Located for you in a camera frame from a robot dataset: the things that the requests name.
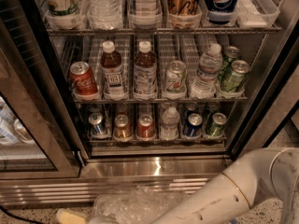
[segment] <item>refrigerator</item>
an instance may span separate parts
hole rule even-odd
[[[1,105],[12,114],[8,126],[16,137],[0,145],[0,204],[87,203],[103,194],[128,194],[138,186],[191,194],[241,155],[267,147],[296,111],[298,0],[265,0],[271,6],[262,8],[277,12],[269,26],[242,26],[240,21],[206,25],[206,10],[201,7],[198,23],[189,28],[172,27],[167,0],[159,0],[156,23],[146,28],[138,26],[131,14],[131,0],[120,1],[120,27],[107,30],[94,27],[87,8],[79,14],[83,25],[57,29],[47,0],[0,0]],[[156,94],[148,100],[135,96],[133,79],[138,42],[145,39],[158,64]],[[99,63],[106,40],[114,41],[122,56],[128,87],[123,97],[107,96],[102,87]],[[167,64],[186,63],[190,85],[199,56],[215,41],[223,48],[239,48],[241,59],[250,64],[241,95],[165,96]],[[69,69],[77,61],[93,68],[100,85],[92,99],[82,99],[74,91]],[[162,140],[160,110],[167,102],[176,104],[179,112],[185,104],[196,103],[202,110],[208,103],[219,103],[227,118],[224,135],[208,138],[201,133],[186,138],[178,129],[175,140]],[[113,133],[119,105],[132,111],[133,136],[125,142]],[[150,106],[155,118],[150,140],[136,137],[137,111],[142,105]],[[107,118],[104,136],[92,133],[88,117],[94,110]],[[16,122],[30,142],[17,133]]]

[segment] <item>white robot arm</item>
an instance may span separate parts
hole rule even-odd
[[[256,204],[283,201],[280,223],[299,223],[299,148],[251,151],[151,224],[223,224]]]

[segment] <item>pepsi bottle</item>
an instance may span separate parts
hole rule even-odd
[[[206,0],[206,6],[208,10],[213,13],[213,16],[210,16],[209,21],[216,24],[228,23],[230,21],[230,16],[223,15],[229,15],[230,13],[233,13],[236,3],[237,0]]]

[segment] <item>floor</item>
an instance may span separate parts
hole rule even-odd
[[[280,131],[277,137],[271,143],[272,147],[299,147],[299,132],[291,121],[289,121],[285,127]],[[71,210],[80,212],[85,216],[91,214],[92,209],[89,205],[86,206],[68,206]],[[237,217],[232,220],[231,223],[239,224],[278,224],[280,223],[282,209],[282,201],[278,199],[270,199],[264,203],[259,204],[255,208],[251,209],[246,214],[241,217]],[[30,223],[43,223],[43,224],[57,224],[56,212],[57,206],[52,208],[43,209],[13,209],[8,210],[11,214],[23,217],[26,219],[35,220],[36,222]],[[1,224],[24,224],[28,223],[25,221],[17,220],[15,218],[9,217],[0,211],[0,223]]]

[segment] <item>wire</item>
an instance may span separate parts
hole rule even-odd
[[[2,212],[4,212],[6,215],[8,215],[8,216],[10,216],[12,218],[18,219],[18,220],[22,220],[22,221],[25,221],[25,222],[28,222],[28,223],[34,223],[34,224],[44,224],[44,223],[36,221],[36,220],[30,220],[30,219],[26,219],[26,218],[23,218],[23,217],[15,216],[15,215],[9,213],[8,210],[5,209],[3,206],[0,206],[0,210]]]

